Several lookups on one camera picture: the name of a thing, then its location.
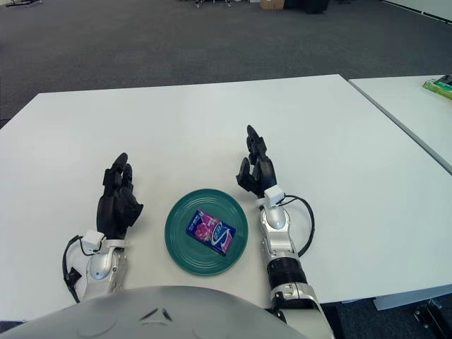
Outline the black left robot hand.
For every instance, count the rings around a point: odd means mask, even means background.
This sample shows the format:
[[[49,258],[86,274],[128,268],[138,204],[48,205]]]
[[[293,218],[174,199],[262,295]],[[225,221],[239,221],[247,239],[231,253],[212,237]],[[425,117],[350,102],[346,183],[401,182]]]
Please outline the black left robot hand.
[[[124,240],[137,221],[143,204],[133,194],[133,170],[128,155],[122,153],[104,173],[104,191],[97,207],[97,231],[108,240]]]

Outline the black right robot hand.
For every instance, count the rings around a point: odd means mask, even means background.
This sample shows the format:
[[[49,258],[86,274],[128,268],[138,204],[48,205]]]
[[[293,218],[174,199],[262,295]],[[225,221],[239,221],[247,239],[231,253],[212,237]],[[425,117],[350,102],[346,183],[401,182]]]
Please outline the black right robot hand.
[[[264,191],[277,184],[275,170],[271,159],[266,155],[267,147],[263,137],[251,125],[246,130],[249,156],[242,160],[236,179],[245,191],[263,198]]]

